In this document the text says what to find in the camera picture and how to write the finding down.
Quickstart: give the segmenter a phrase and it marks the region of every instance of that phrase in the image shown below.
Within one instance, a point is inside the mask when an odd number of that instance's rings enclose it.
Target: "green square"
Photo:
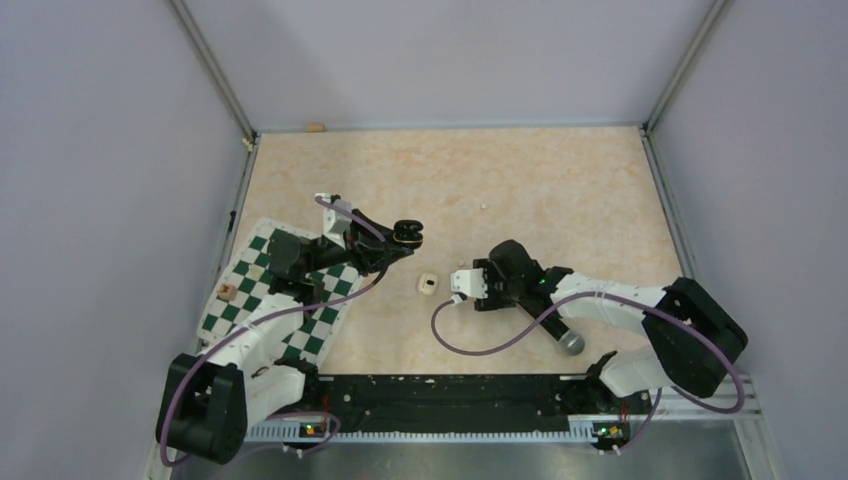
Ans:
[[[327,269],[327,275],[329,275],[331,277],[336,277],[336,278],[341,277],[342,273],[344,272],[344,269],[345,269],[344,265],[336,265],[334,267],[330,267],[330,268]]]
[[[239,263],[236,264],[236,267],[233,268],[233,273],[238,273],[239,275],[247,275],[247,270],[250,268],[247,262],[243,262],[239,260]]]
[[[352,283],[339,280],[339,283],[336,284],[336,288],[333,289],[333,292],[338,295],[345,296],[350,292],[351,287],[353,287]]]
[[[271,275],[271,272],[269,272],[268,270],[265,270],[264,272],[262,272],[262,276],[259,277],[259,283],[264,283],[265,285],[271,285],[271,280],[273,280],[273,279],[274,279],[274,277]]]
[[[212,328],[215,326],[215,322],[218,321],[218,317],[214,315],[206,315],[206,318],[203,320],[203,329],[211,332]]]
[[[249,278],[245,278],[241,281],[241,285],[239,285],[239,290],[245,293],[250,293],[253,291],[253,287],[256,286],[256,280],[251,280]]]
[[[234,321],[236,321],[236,315],[238,315],[239,311],[240,311],[239,308],[236,308],[232,305],[227,305],[227,308],[225,308],[224,312],[221,313],[221,318],[223,318],[224,320],[229,320],[231,322],[234,322]]]
[[[338,310],[333,309],[333,308],[325,308],[321,312],[321,321],[329,323],[330,325],[332,325],[333,322],[336,321],[336,318],[338,318],[338,316],[339,316]]]
[[[267,240],[262,237],[253,237],[253,241],[250,242],[250,248],[254,250],[262,250],[262,247],[265,246],[265,242],[267,242]]]
[[[300,354],[302,350],[294,347],[286,347],[286,351],[283,352],[283,358],[300,358]]]
[[[309,320],[300,327],[300,331],[303,333],[312,333],[312,329],[315,328],[315,322],[316,320],[314,318]]]
[[[324,345],[324,340],[317,337],[309,337],[309,340],[306,341],[306,346],[303,347],[303,350],[318,355],[318,352],[321,351],[322,345]]]
[[[262,302],[261,299],[248,295],[247,300],[244,301],[244,306],[242,306],[241,308],[247,310],[248,312],[252,312],[256,310],[256,307],[259,306],[260,302]]]
[[[256,257],[256,262],[254,263],[262,268],[265,268],[268,266],[269,263],[271,263],[271,258],[268,257],[268,254],[266,253],[260,253],[259,256]]]

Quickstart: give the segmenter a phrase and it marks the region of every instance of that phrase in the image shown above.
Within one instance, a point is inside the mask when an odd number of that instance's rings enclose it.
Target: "metal frame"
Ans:
[[[200,29],[194,21],[191,12],[185,4],[184,0],[167,0],[171,6],[175,17],[179,20],[180,25],[184,29],[189,43],[195,50],[204,70],[209,75],[210,80],[221,96],[224,104],[232,114],[239,128],[244,135],[244,143],[248,149],[248,156],[245,163],[245,168],[242,173],[242,178],[239,183],[238,193],[234,203],[233,210],[230,212],[231,222],[230,228],[226,233],[226,238],[221,251],[220,265],[226,265],[231,254],[233,243],[236,235],[236,228],[241,218],[241,213],[244,207],[245,198],[247,195],[250,177],[253,173],[253,167],[256,162],[259,136],[252,128],[247,115],[244,113],[239,104],[235,93],[230,87],[229,82],[224,76],[217,60],[204,39]],[[685,228],[682,215],[675,200],[666,169],[657,152],[654,132],[657,126],[662,122],[663,117],[668,110],[668,107],[673,103],[678,91],[684,84],[689,73],[697,64],[700,55],[706,48],[706,45],[715,31],[715,27],[719,24],[722,18],[726,15],[731,0],[715,0],[710,7],[704,21],[698,28],[689,47],[680,60],[674,74],[670,78],[668,84],[663,89],[657,104],[651,111],[648,119],[639,128],[639,134],[642,139],[642,145],[645,149],[645,155],[648,159],[648,164],[651,169],[654,183],[657,187],[660,203],[665,213],[666,221],[671,233],[672,242],[674,243],[675,252],[677,253],[681,269],[686,276],[697,278],[698,268],[697,262],[693,255],[691,242],[687,238],[687,229]],[[733,421],[739,442],[741,445],[741,455],[744,457],[745,463],[748,466],[749,473],[753,480],[766,479],[783,479],[785,478],[784,469],[782,467],[777,448],[774,444],[765,418],[760,411],[759,402],[757,401],[754,386],[750,378],[744,376],[746,396],[748,396],[748,404],[746,409],[733,417],[719,416],[706,411],[694,411],[687,402],[681,398],[674,398],[670,392],[663,401],[666,406],[663,413],[657,420],[714,420],[714,421]],[[144,480],[167,480],[170,478],[171,469],[161,465],[158,458],[158,443],[152,442],[151,450],[148,455],[148,461],[143,475]]]

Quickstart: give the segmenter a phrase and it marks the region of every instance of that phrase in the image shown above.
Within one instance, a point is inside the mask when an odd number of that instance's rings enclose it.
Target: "gray wall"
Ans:
[[[636,123],[711,0],[187,3],[259,129]]]
[[[0,6],[0,477],[134,479],[240,135],[164,1]]]
[[[843,478],[848,2],[736,2],[660,126],[698,271],[791,478]]]

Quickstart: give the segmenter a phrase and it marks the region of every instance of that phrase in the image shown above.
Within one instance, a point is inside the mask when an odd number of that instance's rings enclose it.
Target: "wooden block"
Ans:
[[[238,293],[238,289],[235,285],[230,285],[229,283],[225,283],[221,285],[221,288],[218,289],[218,298],[225,302],[232,302],[236,299],[236,294]]]
[[[326,131],[323,123],[310,123],[306,126],[306,133],[321,133]]]

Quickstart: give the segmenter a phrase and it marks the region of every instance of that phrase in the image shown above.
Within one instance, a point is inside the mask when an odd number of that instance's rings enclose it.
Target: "table surface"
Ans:
[[[374,221],[424,223],[424,245],[353,302],[324,373],[583,372],[602,354],[646,340],[586,319],[576,357],[536,329],[510,349],[463,357],[441,347],[430,316],[449,296],[450,272],[470,268],[514,238],[546,268],[667,285],[680,275],[656,187],[635,127],[361,131],[265,134],[238,228],[240,245],[262,217],[321,232],[317,192],[338,193]],[[439,278],[418,293],[422,273]],[[508,309],[448,308],[440,331],[454,345],[499,345],[531,319]]]

